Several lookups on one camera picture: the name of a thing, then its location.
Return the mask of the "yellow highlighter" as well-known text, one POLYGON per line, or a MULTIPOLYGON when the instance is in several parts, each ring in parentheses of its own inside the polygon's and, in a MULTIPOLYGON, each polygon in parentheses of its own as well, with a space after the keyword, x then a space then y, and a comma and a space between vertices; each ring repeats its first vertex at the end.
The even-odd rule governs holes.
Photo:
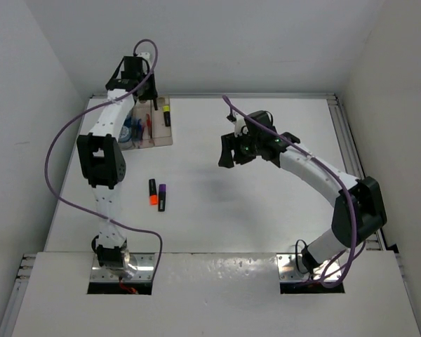
POLYGON ((163 119, 164 119, 164 124, 166 127, 171 127, 171 110, 170 110, 170 106, 169 105, 164 105, 162 107, 162 111, 163 111, 163 119))

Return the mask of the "red gel pen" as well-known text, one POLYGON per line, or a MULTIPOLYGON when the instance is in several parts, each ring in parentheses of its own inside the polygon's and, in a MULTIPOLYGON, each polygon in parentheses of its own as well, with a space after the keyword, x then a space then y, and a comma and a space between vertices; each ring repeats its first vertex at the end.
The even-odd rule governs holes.
POLYGON ((152 138, 152 118, 150 114, 146 114, 147 131, 149 138, 152 138))

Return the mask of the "blue capped pen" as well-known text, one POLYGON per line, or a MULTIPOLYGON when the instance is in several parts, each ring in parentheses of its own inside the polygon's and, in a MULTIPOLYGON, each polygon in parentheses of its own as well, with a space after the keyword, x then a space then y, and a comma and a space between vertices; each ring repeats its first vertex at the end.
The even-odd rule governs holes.
POLYGON ((143 121, 141 119, 138 119, 138 124, 137 124, 137 140, 138 141, 142 140, 143 133, 144 133, 143 121))

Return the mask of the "blue tape roll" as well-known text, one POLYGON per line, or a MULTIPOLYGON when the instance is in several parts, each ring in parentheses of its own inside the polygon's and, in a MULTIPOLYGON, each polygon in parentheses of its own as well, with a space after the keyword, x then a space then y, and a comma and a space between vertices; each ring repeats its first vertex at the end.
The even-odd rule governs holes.
POLYGON ((131 128, 123 126, 121 128, 119 138, 118 138, 119 147, 123 150, 131 148, 133 146, 131 128))
POLYGON ((132 125, 133 125, 133 117, 132 117, 132 115, 131 115, 131 114, 129 114, 129 115, 126 117, 126 119, 125 119, 125 121, 124 121, 123 125, 124 125, 125 127, 127 127, 127 128, 131 128, 131 127, 132 127, 132 125))

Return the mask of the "purple highlighter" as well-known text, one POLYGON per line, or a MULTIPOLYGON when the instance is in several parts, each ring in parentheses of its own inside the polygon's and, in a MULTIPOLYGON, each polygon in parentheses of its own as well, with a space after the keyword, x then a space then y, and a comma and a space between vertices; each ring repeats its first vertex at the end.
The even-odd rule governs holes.
POLYGON ((158 202, 158 211, 164 212, 166 210, 166 184, 159 185, 158 202))

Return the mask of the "orange highlighter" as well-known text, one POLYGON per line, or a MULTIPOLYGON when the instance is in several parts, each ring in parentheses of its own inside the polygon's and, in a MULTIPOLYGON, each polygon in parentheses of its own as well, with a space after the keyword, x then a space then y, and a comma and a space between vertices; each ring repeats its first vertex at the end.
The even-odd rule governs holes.
POLYGON ((152 206, 158 204, 157 184, 154 178, 149 179, 149 202, 152 206))

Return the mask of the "blue refill pen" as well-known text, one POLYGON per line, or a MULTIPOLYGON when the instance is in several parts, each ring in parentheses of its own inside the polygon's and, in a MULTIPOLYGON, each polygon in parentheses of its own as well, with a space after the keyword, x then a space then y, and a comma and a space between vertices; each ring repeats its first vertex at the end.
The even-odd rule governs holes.
POLYGON ((138 133, 138 122, 137 120, 132 121, 132 133, 131 133, 131 140, 132 142, 137 141, 137 133, 138 133))

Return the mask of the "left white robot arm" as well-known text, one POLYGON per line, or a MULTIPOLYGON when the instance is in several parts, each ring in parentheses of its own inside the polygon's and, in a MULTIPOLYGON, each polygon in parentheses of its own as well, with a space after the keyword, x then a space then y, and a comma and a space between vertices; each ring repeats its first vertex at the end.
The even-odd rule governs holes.
POLYGON ((126 270, 130 260, 127 236, 114 223, 120 214, 121 185, 126 175, 119 136, 138 97, 156 98, 152 66, 148 52, 123 57, 106 84, 107 100, 98 120, 76 140, 81 172, 92 188, 97 213, 105 217, 93 250, 99 265, 110 270, 126 270))

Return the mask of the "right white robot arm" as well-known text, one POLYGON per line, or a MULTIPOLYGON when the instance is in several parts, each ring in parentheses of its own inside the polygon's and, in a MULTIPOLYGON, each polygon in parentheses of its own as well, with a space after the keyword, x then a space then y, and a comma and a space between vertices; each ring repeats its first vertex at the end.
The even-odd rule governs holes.
POLYGON ((230 169, 261 157, 305 181, 333 207, 330 228, 302 250, 298 267, 305 272, 358 246, 387 223, 380 185, 374 178, 357 178, 313 156, 298 137, 277 133, 268 111, 246 118, 230 112, 227 119, 234 131, 221 137, 220 167, 230 169))

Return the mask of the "clear acrylic organizer tray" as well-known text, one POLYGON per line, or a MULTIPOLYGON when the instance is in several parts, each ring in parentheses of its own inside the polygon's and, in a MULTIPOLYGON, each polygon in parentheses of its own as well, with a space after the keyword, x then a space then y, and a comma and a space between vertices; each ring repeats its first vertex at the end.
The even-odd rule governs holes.
POLYGON ((172 144, 170 98, 161 96, 156 101, 137 101, 120 132, 121 150, 165 147, 172 144))

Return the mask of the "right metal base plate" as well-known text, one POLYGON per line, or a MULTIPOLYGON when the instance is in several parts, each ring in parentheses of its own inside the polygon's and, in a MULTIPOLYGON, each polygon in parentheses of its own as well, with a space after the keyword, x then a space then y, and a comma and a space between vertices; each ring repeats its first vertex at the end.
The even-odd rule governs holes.
POLYGON ((308 272, 301 261, 301 254, 297 257, 293 253, 278 253, 276 255, 279 279, 282 283, 292 284, 307 281, 319 281, 322 276, 326 282, 335 282, 341 275, 339 261, 330 264, 325 261, 322 265, 308 272))

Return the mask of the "metal base plate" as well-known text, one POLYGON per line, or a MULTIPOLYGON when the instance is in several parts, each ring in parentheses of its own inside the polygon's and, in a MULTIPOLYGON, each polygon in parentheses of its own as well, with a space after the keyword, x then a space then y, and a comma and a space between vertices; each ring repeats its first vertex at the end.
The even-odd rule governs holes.
POLYGON ((293 253, 278 253, 276 255, 279 279, 282 283, 292 284, 307 281, 319 281, 322 276, 326 282, 335 282, 341 275, 339 261, 330 264, 325 261, 322 265, 308 272, 301 261, 301 254, 297 257, 293 253))
POLYGON ((155 255, 153 253, 130 253, 127 268, 101 267, 95 256, 91 268, 89 281, 91 283, 118 283, 121 279, 125 283, 150 283, 152 280, 155 255))

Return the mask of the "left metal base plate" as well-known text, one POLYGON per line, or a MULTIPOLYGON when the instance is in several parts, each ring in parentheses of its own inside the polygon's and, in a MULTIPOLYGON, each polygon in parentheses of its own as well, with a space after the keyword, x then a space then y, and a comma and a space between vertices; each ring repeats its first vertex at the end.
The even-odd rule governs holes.
POLYGON ((155 255, 153 253, 130 253, 127 268, 101 267, 95 256, 91 268, 89 281, 91 283, 118 283, 121 279, 125 283, 150 283, 152 280, 155 255))

